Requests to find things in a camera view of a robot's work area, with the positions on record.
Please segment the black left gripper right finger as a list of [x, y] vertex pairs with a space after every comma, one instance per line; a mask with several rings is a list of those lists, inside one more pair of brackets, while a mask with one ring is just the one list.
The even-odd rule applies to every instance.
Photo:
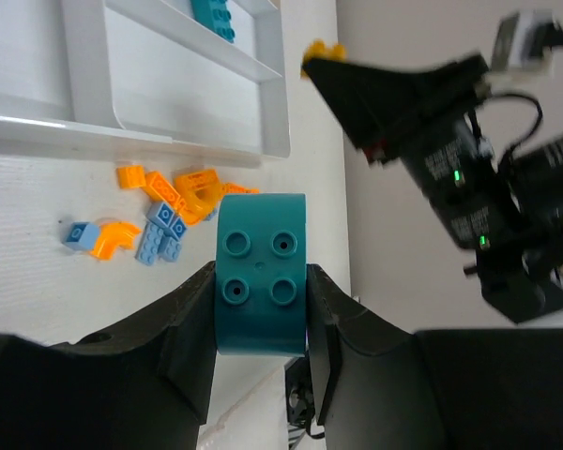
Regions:
[[563, 329], [405, 332], [307, 269], [330, 449], [563, 449]]

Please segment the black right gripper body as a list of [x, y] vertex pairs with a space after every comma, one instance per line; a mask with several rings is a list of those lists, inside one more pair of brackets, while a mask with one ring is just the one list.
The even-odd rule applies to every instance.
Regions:
[[458, 248], [483, 299], [512, 323], [563, 310], [563, 135], [499, 164], [463, 118], [417, 121], [399, 157]]

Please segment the teal long lego brick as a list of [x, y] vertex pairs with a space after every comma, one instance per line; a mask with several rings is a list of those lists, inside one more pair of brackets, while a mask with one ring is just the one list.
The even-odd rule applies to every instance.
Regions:
[[191, 0], [194, 20], [230, 43], [236, 33], [231, 25], [232, 15], [226, 0]]

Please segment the yellow square lego brick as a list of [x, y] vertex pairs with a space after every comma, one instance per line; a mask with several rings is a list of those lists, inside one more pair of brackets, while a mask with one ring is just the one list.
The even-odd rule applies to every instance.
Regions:
[[313, 58], [345, 62], [347, 50], [341, 43], [328, 46], [323, 40], [317, 39], [303, 53], [301, 65], [304, 66]]

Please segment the teal rounded lego piece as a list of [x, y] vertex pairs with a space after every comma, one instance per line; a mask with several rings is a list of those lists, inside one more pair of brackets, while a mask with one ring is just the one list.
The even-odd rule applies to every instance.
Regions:
[[215, 337], [222, 354], [306, 351], [303, 193], [230, 194], [217, 226]]

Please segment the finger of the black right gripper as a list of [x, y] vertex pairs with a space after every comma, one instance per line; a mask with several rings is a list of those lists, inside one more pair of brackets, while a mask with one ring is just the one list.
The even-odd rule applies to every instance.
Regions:
[[301, 68], [370, 164], [420, 154], [433, 135], [482, 103], [477, 87], [489, 71], [478, 53], [420, 72], [323, 57], [313, 57]]

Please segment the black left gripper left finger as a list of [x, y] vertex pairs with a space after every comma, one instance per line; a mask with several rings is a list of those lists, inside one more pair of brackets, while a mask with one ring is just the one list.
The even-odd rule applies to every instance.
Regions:
[[192, 449], [216, 359], [215, 266], [77, 343], [0, 334], [0, 449]]

